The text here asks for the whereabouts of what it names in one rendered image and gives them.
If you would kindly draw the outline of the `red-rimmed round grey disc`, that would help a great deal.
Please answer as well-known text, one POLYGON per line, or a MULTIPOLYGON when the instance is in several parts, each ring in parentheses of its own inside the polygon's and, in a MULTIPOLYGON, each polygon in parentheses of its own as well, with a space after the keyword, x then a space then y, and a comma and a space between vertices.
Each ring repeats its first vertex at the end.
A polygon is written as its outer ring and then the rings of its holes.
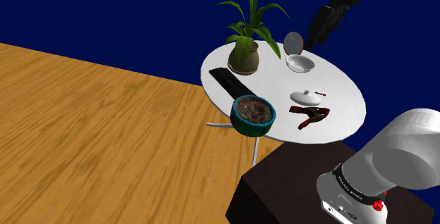
POLYGON ((287 55, 301 55, 304 41, 298 32, 289 32, 283 40, 283 49, 287 55))

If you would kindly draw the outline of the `white bowl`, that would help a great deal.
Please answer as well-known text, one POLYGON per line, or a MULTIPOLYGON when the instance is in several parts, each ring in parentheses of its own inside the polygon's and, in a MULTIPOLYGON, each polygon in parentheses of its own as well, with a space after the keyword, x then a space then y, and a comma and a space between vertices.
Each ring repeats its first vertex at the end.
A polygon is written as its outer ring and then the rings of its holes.
POLYGON ((286 57, 286 65, 295 73, 308 73, 314 69, 314 62, 306 56, 291 54, 286 57))

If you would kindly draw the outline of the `white domed lid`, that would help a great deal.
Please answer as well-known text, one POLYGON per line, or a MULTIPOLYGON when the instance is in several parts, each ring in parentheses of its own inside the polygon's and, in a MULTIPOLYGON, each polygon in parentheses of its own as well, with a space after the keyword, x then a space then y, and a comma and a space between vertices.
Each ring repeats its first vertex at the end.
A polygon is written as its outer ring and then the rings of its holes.
POLYGON ((321 97, 315 93, 311 93, 308 90, 303 92, 293 92, 290 94, 290 98, 295 103, 303 106, 318 106, 322 102, 321 97))

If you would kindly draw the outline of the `round white table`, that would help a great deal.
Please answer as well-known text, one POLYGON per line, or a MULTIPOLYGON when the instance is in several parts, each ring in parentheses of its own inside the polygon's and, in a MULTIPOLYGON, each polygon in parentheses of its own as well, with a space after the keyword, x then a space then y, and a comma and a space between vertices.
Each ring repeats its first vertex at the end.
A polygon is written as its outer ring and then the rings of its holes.
POLYGON ((327 60, 303 51, 315 67, 308 73, 295 73, 286 65, 286 53, 278 58, 269 45, 259 43, 259 68, 251 75, 237 78, 257 96, 266 99, 276 111, 276 119, 266 134, 280 142, 299 144, 326 144, 343 140, 358 131, 364 123, 366 104, 356 84, 339 68, 327 60), (320 92, 321 106, 330 113, 318 123, 311 123, 299 130, 307 119, 305 114, 290 113, 294 105, 290 98, 293 92, 320 92))

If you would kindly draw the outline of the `green plant in brown pot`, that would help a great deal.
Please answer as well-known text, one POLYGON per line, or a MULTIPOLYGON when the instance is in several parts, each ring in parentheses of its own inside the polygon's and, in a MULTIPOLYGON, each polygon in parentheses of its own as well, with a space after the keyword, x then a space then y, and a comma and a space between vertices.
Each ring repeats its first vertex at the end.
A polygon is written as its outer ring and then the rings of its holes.
POLYGON ((244 12, 240 5, 234 1, 222 1, 218 5, 231 5, 236 7, 243 20, 231 23, 226 28, 230 28, 237 32, 236 35, 230 35, 226 38, 225 44, 234 42, 234 48, 228 57, 227 66, 239 75, 251 75, 259 68, 258 43, 253 39, 256 34, 260 39, 265 41, 275 55, 281 58, 281 51, 277 42, 272 37, 268 27, 262 22, 264 13, 270 8, 277 8, 289 17, 287 12, 278 4, 270 3, 266 6, 258 8, 258 0, 249 0, 250 15, 249 20, 245 19, 244 12))

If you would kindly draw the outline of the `dark red clamp tool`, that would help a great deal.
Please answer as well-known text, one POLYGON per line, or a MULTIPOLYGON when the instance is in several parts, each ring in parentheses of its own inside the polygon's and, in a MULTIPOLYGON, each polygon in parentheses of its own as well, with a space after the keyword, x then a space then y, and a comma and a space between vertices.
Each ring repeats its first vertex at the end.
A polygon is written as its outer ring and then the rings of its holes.
POLYGON ((301 113, 308 116, 308 119, 299 124, 298 129, 301 130, 304 127, 307 127, 310 123, 317 123, 321 120, 325 119, 330 113, 329 108, 320 108, 320 107, 299 107, 299 106, 291 106, 289 109, 290 113, 301 113))

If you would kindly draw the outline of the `black remote control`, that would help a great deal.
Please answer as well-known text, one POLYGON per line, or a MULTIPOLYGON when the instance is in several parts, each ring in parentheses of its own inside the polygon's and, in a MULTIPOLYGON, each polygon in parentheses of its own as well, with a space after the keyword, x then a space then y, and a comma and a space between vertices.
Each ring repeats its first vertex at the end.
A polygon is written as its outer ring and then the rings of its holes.
POLYGON ((230 70, 227 68, 214 68, 209 74, 228 92, 233 98, 242 96, 255 96, 230 70))

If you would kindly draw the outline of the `teal pot with soil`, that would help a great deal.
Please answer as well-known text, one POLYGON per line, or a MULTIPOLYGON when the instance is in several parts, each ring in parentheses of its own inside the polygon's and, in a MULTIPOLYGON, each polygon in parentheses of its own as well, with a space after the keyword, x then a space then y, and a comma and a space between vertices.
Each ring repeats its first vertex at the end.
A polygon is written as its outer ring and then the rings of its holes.
POLYGON ((265 136, 276 118, 274 107, 255 95, 243 95, 232 104, 229 119, 233 128, 246 137, 265 136))

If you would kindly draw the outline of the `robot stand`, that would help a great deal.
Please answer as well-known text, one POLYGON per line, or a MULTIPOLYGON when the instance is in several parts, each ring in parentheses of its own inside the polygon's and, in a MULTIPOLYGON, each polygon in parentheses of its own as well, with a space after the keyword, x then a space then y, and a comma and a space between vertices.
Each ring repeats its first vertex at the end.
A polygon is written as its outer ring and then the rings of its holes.
POLYGON ((365 224, 347 204, 319 198, 317 178, 354 155, 342 142, 285 142, 241 176, 226 212, 230 224, 365 224))

